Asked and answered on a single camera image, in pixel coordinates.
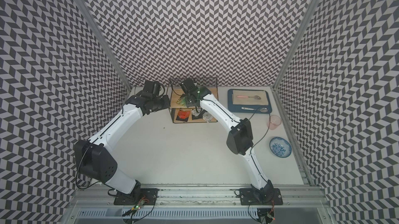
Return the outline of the green tea bag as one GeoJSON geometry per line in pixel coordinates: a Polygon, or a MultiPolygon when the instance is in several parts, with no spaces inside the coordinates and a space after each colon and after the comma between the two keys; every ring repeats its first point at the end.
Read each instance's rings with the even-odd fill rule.
{"type": "Polygon", "coordinates": [[[180,98],[176,101],[176,104],[180,106],[186,106],[186,96],[181,95],[180,98]]]}

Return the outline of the red tea bag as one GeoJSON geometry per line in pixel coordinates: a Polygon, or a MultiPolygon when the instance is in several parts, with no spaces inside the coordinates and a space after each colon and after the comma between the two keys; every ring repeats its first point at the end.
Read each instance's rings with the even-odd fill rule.
{"type": "Polygon", "coordinates": [[[182,110],[180,109],[177,113],[176,120],[181,122],[188,122],[190,118],[191,111],[190,110],[182,110]]]}

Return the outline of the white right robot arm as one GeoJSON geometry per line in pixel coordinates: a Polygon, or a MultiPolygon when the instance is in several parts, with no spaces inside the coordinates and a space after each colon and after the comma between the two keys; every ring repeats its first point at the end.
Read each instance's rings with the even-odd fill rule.
{"type": "Polygon", "coordinates": [[[253,152],[253,134],[249,119],[241,119],[224,107],[206,87],[198,87],[192,79],[185,79],[180,87],[186,96],[186,102],[211,114],[226,130],[226,144],[229,150],[244,161],[254,198],[259,203],[267,203],[274,196],[274,186],[263,172],[253,152]]]}

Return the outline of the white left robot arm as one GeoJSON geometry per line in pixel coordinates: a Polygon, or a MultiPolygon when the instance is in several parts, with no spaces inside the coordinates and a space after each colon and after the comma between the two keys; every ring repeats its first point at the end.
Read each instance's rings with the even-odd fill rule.
{"type": "Polygon", "coordinates": [[[121,193],[131,194],[139,182],[118,168],[112,151],[143,116],[169,107],[165,87],[159,82],[145,81],[143,89],[127,99],[104,128],[88,140],[79,140],[74,144],[77,174],[95,179],[121,193]]]}

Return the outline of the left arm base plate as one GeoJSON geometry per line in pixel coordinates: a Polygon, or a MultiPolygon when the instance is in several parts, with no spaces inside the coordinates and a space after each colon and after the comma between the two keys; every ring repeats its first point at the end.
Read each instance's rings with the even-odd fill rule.
{"type": "Polygon", "coordinates": [[[145,201],[145,206],[154,205],[158,198],[158,192],[158,188],[142,188],[138,191],[134,190],[131,194],[124,194],[118,191],[113,204],[133,206],[143,199],[145,201]]]}

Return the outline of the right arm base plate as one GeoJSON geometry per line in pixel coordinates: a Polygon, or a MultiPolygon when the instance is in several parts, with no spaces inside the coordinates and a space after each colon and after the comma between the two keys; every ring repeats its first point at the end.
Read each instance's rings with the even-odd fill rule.
{"type": "Polygon", "coordinates": [[[283,205],[281,192],[278,188],[264,193],[253,188],[240,188],[237,191],[237,196],[240,199],[241,205],[283,205]]]}

